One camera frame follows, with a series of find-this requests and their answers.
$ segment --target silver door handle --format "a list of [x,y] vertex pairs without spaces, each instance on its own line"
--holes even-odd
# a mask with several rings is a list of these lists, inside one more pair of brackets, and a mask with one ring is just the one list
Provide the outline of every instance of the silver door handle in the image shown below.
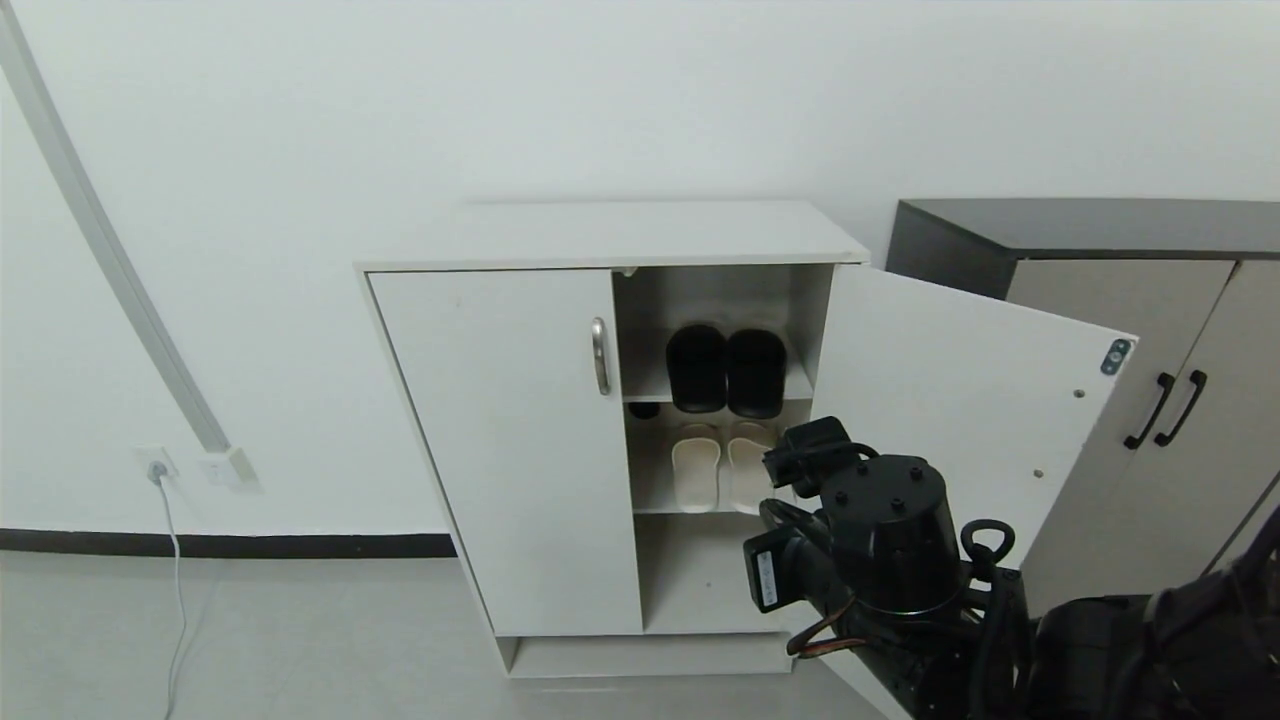
[[595,384],[600,395],[609,395],[609,365],[604,361],[604,320],[591,320],[591,356],[595,359]]

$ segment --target metal ring handle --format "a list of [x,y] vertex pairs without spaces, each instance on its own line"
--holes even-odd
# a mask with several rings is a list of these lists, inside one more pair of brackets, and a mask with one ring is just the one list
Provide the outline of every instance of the metal ring handle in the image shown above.
[[1162,392],[1160,393],[1160,401],[1156,402],[1156,409],[1151,411],[1151,418],[1147,418],[1147,427],[1142,429],[1142,434],[1137,437],[1129,436],[1124,438],[1125,447],[1128,447],[1129,450],[1138,450],[1138,446],[1142,445],[1142,441],[1147,439],[1147,433],[1151,432],[1152,425],[1156,424],[1156,419],[1160,418],[1160,411],[1164,410],[1165,404],[1169,402],[1169,393],[1174,389],[1174,379],[1175,378],[1169,373],[1160,373],[1160,377],[1156,378],[1156,384],[1158,384],[1162,388]]
[[591,320],[591,357],[595,359],[595,384],[600,395],[609,395],[609,365],[604,360],[604,320]]
[[1174,438],[1178,437],[1179,430],[1183,429],[1183,423],[1187,421],[1187,418],[1192,414],[1192,410],[1196,409],[1196,404],[1199,402],[1199,396],[1202,392],[1204,392],[1204,386],[1208,384],[1208,375],[1204,374],[1203,370],[1193,370],[1187,379],[1189,379],[1192,384],[1196,386],[1196,389],[1192,392],[1192,398],[1187,402],[1187,410],[1183,410],[1183,416],[1179,418],[1178,423],[1174,424],[1174,429],[1169,430],[1167,436],[1165,433],[1156,433],[1156,445],[1158,445],[1160,447],[1169,447],[1169,443],[1174,442]]

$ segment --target white wall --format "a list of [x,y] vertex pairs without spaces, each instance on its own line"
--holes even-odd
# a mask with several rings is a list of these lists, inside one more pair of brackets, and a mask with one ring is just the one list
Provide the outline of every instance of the white wall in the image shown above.
[[881,258],[899,197],[1280,199],[1277,5],[14,5],[264,492],[198,477],[6,99],[6,527],[156,530],[163,442],[186,532],[442,530],[351,261],[463,199],[804,196]]

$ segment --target black door handle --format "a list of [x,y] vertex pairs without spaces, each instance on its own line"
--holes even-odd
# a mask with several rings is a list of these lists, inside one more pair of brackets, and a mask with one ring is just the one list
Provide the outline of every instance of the black door handle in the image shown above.
[[1187,401],[1187,410],[1183,410],[1183,416],[1178,419],[1174,429],[1169,430],[1167,436],[1165,433],[1156,433],[1156,445],[1160,447],[1169,447],[1169,443],[1174,442],[1174,438],[1178,437],[1178,432],[1183,429],[1183,423],[1187,421],[1187,416],[1192,414],[1192,410],[1196,409],[1196,404],[1199,402],[1199,396],[1204,392],[1204,386],[1208,384],[1208,375],[1206,375],[1203,370],[1192,370],[1188,379],[1192,380],[1196,389],[1192,392],[1192,398]]
[[1124,446],[1129,450],[1138,450],[1142,441],[1147,439],[1147,433],[1151,432],[1151,427],[1156,424],[1156,419],[1160,418],[1160,411],[1165,409],[1165,404],[1169,402],[1169,393],[1174,389],[1174,377],[1169,373],[1160,373],[1156,378],[1156,384],[1161,387],[1160,401],[1156,402],[1156,409],[1151,411],[1151,418],[1147,418],[1147,427],[1142,429],[1142,434],[1138,437],[1129,436],[1124,438]]

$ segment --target cabinet top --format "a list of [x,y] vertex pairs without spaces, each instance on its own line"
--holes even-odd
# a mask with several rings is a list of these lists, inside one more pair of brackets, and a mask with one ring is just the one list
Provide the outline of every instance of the cabinet top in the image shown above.
[[485,202],[462,205],[361,272],[867,263],[809,202]]
[[1280,202],[904,200],[1019,258],[1280,259]]

